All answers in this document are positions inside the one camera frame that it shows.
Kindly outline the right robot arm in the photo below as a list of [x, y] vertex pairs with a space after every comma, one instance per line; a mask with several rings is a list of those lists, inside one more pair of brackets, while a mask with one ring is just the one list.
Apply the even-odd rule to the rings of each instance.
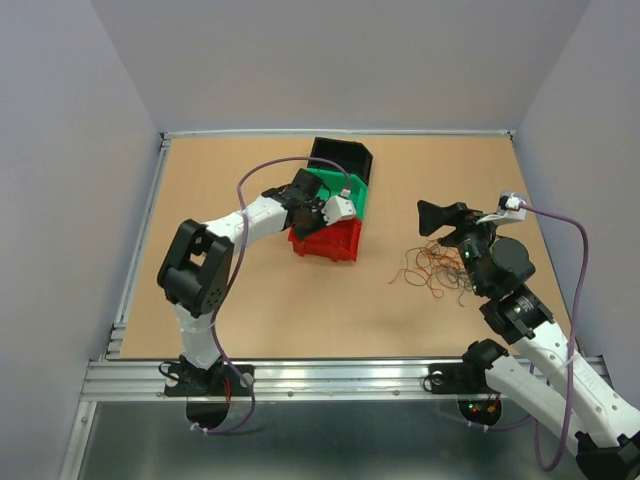
[[570, 452], [586, 478], [638, 478], [638, 408], [580, 354], [576, 333], [563, 332], [527, 286], [535, 266], [526, 247], [497, 232], [535, 207], [504, 193], [491, 214], [461, 202], [420, 200], [417, 209], [421, 236], [450, 228], [438, 242], [457, 250], [473, 293], [486, 301], [480, 308], [485, 322], [505, 342], [476, 341], [460, 361], [431, 364], [423, 389], [433, 395], [503, 394], [558, 438], [560, 452]]

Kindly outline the red plastic bin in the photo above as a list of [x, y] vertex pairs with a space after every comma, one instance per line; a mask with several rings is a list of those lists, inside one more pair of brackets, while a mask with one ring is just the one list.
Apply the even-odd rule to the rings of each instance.
[[327, 258], [333, 262], [356, 261], [362, 231], [359, 218], [337, 222], [305, 240], [301, 240], [291, 228], [288, 241], [293, 251], [300, 255]]

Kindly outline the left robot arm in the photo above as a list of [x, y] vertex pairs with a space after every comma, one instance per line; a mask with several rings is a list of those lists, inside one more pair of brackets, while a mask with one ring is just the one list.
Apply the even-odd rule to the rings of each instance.
[[157, 274], [176, 314], [183, 351], [159, 366], [168, 397], [216, 395], [229, 385], [212, 333], [230, 285], [233, 261], [251, 243], [289, 227], [315, 233], [326, 226], [319, 197], [324, 181], [300, 169], [291, 183], [270, 188], [246, 208], [218, 220], [183, 221]]

